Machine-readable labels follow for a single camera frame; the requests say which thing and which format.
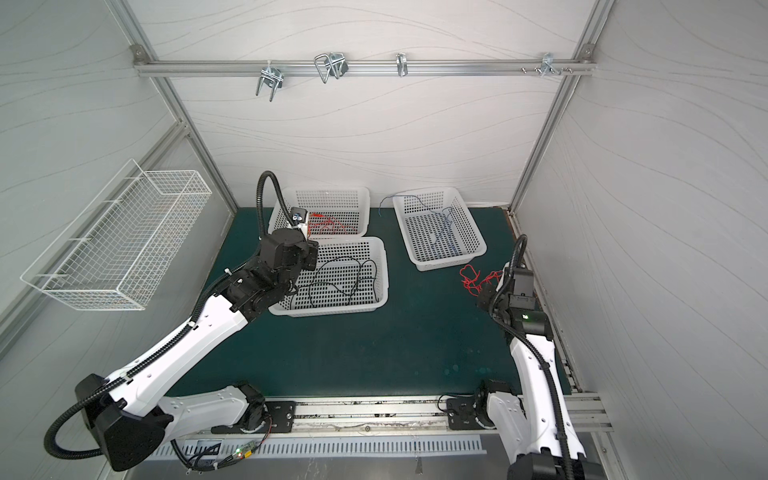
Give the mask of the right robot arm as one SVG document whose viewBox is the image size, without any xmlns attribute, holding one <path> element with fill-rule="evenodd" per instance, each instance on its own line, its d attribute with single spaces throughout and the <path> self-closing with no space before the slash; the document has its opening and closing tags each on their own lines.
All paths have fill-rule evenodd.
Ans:
<svg viewBox="0 0 768 480">
<path fill-rule="evenodd" d="M 521 392 L 484 382 L 475 396 L 476 419 L 498 432 L 509 479 L 605 479 L 603 466 L 587 458 L 567 411 L 553 329 L 535 309 L 534 275 L 523 266 L 526 247 L 521 234 L 498 283 L 483 286 L 477 301 L 504 333 Z"/>
</svg>

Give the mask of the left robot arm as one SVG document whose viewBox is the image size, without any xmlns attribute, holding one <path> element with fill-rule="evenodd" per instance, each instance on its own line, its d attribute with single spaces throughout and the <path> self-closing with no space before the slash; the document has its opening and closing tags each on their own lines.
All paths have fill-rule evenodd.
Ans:
<svg viewBox="0 0 768 480">
<path fill-rule="evenodd" d="M 218 345 L 297 293 L 298 278 L 317 266 L 319 245 L 308 237 L 306 211 L 277 198 L 288 227 L 269 231 L 257 215 L 255 253 L 200 294 L 190 317 L 144 354 L 106 377 L 76 387 L 76 403 L 46 431 L 46 453 L 61 460 L 106 457 L 115 471 L 133 468 L 159 446 L 210 427 L 270 434 L 263 395 L 247 382 L 217 391 L 170 397 L 168 391 Z"/>
</svg>

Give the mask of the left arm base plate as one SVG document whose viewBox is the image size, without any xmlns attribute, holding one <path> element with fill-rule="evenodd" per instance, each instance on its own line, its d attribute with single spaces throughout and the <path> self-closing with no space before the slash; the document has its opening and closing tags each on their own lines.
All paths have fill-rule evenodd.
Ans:
<svg viewBox="0 0 768 480">
<path fill-rule="evenodd" d="M 249 406 L 243 417 L 231 426 L 215 426 L 213 434 L 290 433 L 293 428 L 295 401 L 264 401 Z"/>
</svg>

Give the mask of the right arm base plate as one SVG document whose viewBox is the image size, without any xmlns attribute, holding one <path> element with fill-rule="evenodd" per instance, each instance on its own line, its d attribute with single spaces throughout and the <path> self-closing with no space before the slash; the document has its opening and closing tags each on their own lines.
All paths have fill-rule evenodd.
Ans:
<svg viewBox="0 0 768 480">
<path fill-rule="evenodd" d="M 494 431 L 495 425 L 475 409 L 469 397 L 448 397 L 445 401 L 448 428 L 451 431 Z"/>
</svg>

